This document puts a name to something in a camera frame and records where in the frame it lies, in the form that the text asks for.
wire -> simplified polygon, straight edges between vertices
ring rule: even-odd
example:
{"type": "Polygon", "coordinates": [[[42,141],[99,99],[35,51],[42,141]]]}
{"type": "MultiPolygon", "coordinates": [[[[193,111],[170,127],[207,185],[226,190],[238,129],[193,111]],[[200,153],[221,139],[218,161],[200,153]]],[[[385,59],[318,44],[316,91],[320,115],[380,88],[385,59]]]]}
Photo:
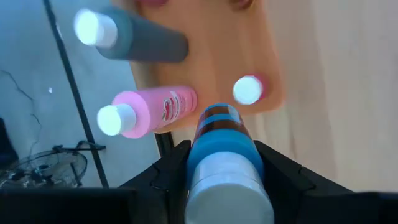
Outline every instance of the wire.
{"type": "MultiPolygon", "coordinates": [[[[21,89],[21,88],[19,87],[18,82],[15,80],[15,78],[12,76],[11,73],[9,73],[9,72],[7,72],[7,71],[5,71],[5,70],[3,70],[3,69],[0,69],[0,72],[2,72],[2,73],[5,74],[5,75],[8,75],[8,77],[10,77],[10,79],[12,80],[12,82],[14,82],[14,84],[15,84],[15,86],[16,86],[16,88],[17,88],[17,91],[20,92],[22,95],[24,95],[26,98],[29,99],[29,101],[32,103],[32,111],[34,112],[34,111],[35,111],[35,107],[34,107],[34,105],[35,105],[35,100],[33,99],[33,97],[29,96],[23,89],[21,89]]],[[[35,145],[36,145],[37,143],[39,143],[40,134],[41,134],[42,128],[43,128],[43,126],[42,126],[42,124],[40,123],[40,121],[39,121],[39,119],[37,118],[37,116],[36,116],[34,113],[31,113],[30,115],[36,120],[37,124],[39,125],[39,130],[38,130],[38,132],[37,132],[36,140],[35,140],[35,141],[32,143],[32,145],[30,146],[30,149],[29,149],[29,157],[32,155],[32,153],[33,153],[33,148],[35,147],[35,145]]]]}

gray bottle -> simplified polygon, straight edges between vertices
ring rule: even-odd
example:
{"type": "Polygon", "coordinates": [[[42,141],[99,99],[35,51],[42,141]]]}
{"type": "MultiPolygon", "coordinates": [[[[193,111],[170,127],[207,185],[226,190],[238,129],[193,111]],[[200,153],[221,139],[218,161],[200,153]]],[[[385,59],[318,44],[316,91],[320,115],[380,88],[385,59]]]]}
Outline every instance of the gray bottle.
{"type": "Polygon", "coordinates": [[[81,9],[75,32],[80,41],[96,46],[109,59],[176,63],[188,54],[182,33],[114,7],[101,13],[81,9]]]}

white bottle cap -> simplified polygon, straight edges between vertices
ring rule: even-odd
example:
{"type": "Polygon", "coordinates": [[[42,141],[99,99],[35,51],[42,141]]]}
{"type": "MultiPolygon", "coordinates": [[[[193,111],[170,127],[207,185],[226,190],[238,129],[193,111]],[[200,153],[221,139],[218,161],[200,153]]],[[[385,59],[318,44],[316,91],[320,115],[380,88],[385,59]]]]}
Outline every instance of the white bottle cap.
{"type": "Polygon", "coordinates": [[[185,223],[274,223],[274,210],[253,164],[233,152],[217,152],[200,161],[185,223]]]}
{"type": "Polygon", "coordinates": [[[260,99],[262,91],[260,80],[253,75],[245,75],[234,84],[233,96],[238,103],[251,105],[260,99]]]}
{"type": "Polygon", "coordinates": [[[118,39],[118,27],[109,16],[80,9],[75,16],[75,33],[86,45],[110,48],[118,39]]]}
{"type": "Polygon", "coordinates": [[[131,130],[136,122],[136,112],[127,104],[105,106],[97,114],[98,126],[108,136],[131,130]]]}

gray floor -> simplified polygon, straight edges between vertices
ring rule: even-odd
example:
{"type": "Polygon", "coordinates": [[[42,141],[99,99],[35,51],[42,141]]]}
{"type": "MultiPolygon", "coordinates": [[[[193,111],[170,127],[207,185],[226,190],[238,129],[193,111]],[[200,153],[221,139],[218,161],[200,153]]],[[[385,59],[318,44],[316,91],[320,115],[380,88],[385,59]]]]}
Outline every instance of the gray floor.
{"type": "MultiPolygon", "coordinates": [[[[117,187],[134,177],[159,158],[154,134],[141,139],[105,136],[96,125],[96,112],[123,90],[136,88],[127,62],[103,58],[96,49],[81,44],[73,33],[73,16],[81,7],[99,9],[108,1],[52,1],[60,32],[75,74],[87,117],[98,144],[106,177],[117,187]]],[[[13,146],[20,157],[50,150],[53,145],[74,146],[86,139],[67,76],[41,0],[0,2],[0,117],[4,118],[13,146]],[[30,114],[36,114],[40,123],[30,114]]],[[[83,185],[100,187],[91,153],[83,185]]]]}

wooden tray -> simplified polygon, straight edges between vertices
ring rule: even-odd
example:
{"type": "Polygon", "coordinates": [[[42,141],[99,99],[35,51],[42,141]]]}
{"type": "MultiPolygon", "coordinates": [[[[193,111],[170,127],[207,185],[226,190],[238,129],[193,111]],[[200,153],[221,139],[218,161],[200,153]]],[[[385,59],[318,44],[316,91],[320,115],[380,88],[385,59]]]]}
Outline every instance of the wooden tray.
{"type": "MultiPolygon", "coordinates": [[[[280,106],[284,91],[264,4],[257,0],[249,9],[234,11],[228,0],[169,0],[160,7],[137,3],[142,17],[183,32],[189,41],[189,54],[182,63],[153,65],[149,78],[160,86],[188,85],[198,94],[194,113],[157,133],[196,124],[203,110],[214,103],[229,103],[241,114],[280,106]],[[254,105],[239,105],[232,96],[233,85],[253,73],[268,82],[268,95],[254,105]]],[[[133,74],[137,66],[131,63],[133,74]]]]}

